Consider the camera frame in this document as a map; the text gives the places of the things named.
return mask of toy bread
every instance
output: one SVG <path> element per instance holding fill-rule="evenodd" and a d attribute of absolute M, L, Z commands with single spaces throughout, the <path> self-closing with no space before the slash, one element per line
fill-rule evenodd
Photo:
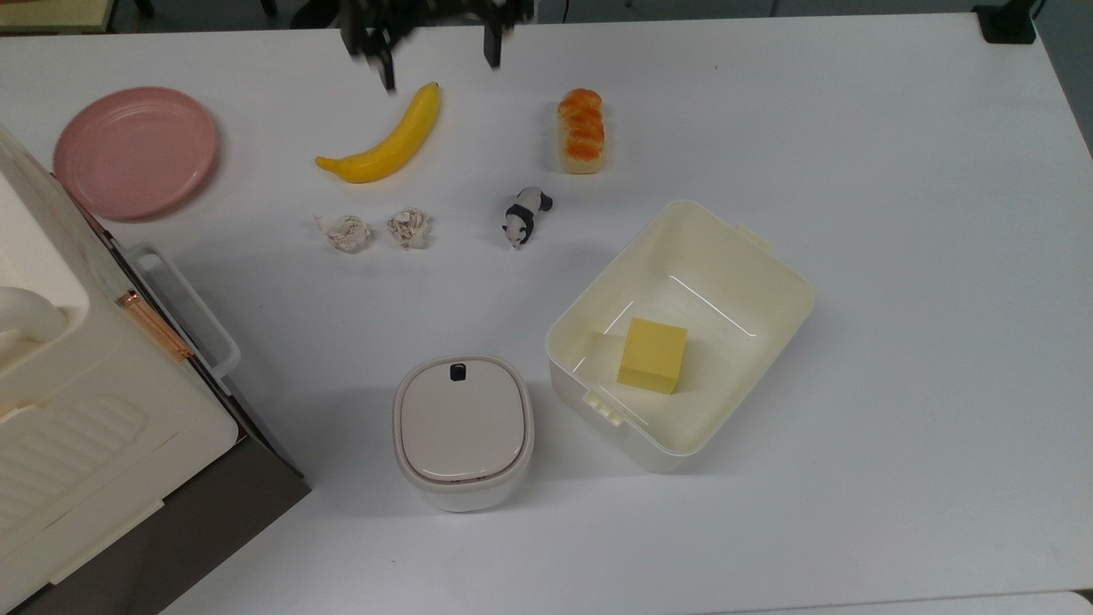
<path fill-rule="evenodd" d="M 591 90 L 573 90 L 557 105 L 559 155 L 566 173 L 603 168 L 603 100 Z"/>

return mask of crumpled paper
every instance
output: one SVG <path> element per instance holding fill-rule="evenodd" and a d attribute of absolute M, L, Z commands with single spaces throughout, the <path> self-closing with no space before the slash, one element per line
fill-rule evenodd
<path fill-rule="evenodd" d="M 354 253 L 364 249 L 372 237 L 372 228 L 356 215 L 316 215 L 315 222 L 330 245 L 342 251 Z"/>
<path fill-rule="evenodd" d="M 387 221 L 387 227 L 398 239 L 399 245 L 402 249 L 413 248 L 424 248 L 426 243 L 426 235 L 428 234 L 428 221 L 430 216 L 427 213 L 408 206 L 402 211 L 399 211 Z"/>

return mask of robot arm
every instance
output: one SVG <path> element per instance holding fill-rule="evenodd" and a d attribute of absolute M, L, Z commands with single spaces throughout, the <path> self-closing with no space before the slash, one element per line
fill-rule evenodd
<path fill-rule="evenodd" d="M 378 64 L 388 92 L 395 90 L 391 52 L 415 27 L 474 14 L 485 25 L 483 51 L 490 66 L 501 66 L 501 36 L 534 12 L 533 0 L 340 0 L 342 40 L 351 56 Z"/>

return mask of sponge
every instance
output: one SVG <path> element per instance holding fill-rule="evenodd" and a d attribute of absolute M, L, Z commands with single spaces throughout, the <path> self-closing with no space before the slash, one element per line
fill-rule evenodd
<path fill-rule="evenodd" d="M 685 346 L 685 329 L 631 319 L 616 380 L 620 385 L 670 394 L 680 379 Z"/>

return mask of banana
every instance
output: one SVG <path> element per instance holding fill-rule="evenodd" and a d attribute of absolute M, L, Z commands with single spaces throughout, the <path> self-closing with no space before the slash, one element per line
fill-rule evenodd
<path fill-rule="evenodd" d="M 434 81 L 413 95 L 407 113 L 386 139 L 366 152 L 340 158 L 315 158 L 315 164 L 345 181 L 364 184 L 395 173 L 418 152 L 440 111 L 440 86 Z"/>

